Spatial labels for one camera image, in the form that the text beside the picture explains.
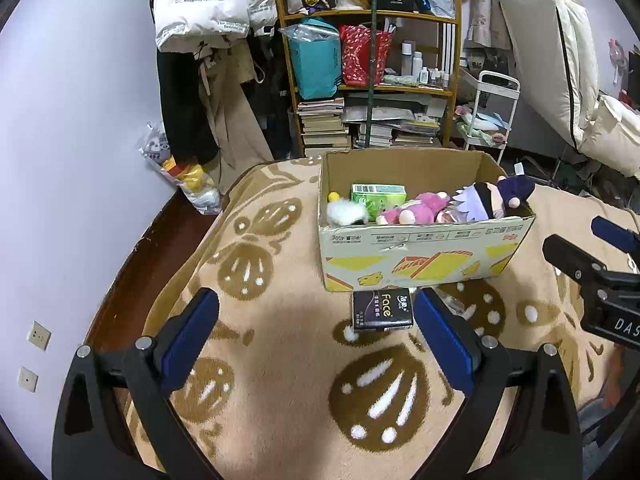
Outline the person's hand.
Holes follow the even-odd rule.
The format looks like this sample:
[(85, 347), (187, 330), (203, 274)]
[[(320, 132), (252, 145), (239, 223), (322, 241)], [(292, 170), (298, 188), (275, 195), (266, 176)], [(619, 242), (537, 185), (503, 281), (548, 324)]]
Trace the person's hand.
[(614, 408), (623, 395), (620, 381), (624, 371), (624, 351), (622, 346), (616, 346), (608, 360), (608, 374), (602, 393), (605, 408)]

